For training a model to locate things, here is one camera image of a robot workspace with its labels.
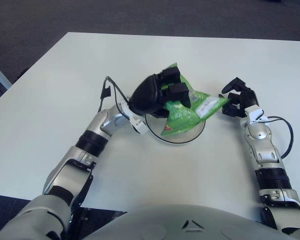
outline plastic packaging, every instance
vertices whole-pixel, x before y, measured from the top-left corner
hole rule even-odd
[[[169,68],[175,66],[177,66],[176,63],[169,66]],[[161,133],[162,136],[179,134],[192,129],[200,122],[208,119],[228,101],[227,98],[210,96],[207,93],[195,91],[182,74],[180,80],[189,89],[191,107],[183,106],[180,101],[166,102],[163,107],[169,111],[169,116]]]

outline table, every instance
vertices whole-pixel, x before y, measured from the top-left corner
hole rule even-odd
[[[0,98],[0,195],[33,199],[98,110],[111,76],[127,95],[172,63],[194,89],[220,93],[240,77],[268,116],[287,119],[294,146],[284,159],[300,197],[300,42],[256,39],[67,33]],[[104,101],[109,108],[114,99]],[[283,122],[270,124],[280,153]],[[170,145],[150,132],[118,131],[93,170],[84,207],[130,211],[194,204],[258,220],[262,206],[239,119],[217,112],[203,133]]]

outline green bag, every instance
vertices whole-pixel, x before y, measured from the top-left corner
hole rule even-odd
[[[169,116],[161,133],[162,136],[180,134],[192,129],[200,122],[208,119],[228,101],[227,98],[210,96],[204,92],[195,91],[181,74],[180,80],[189,89],[191,107],[183,106],[180,101],[167,101],[163,108],[169,111]]]

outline gray carpet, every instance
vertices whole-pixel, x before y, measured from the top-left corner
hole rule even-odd
[[[1,71],[13,83],[67,32],[300,41],[300,0],[0,0]],[[26,203],[0,196],[0,228]]]

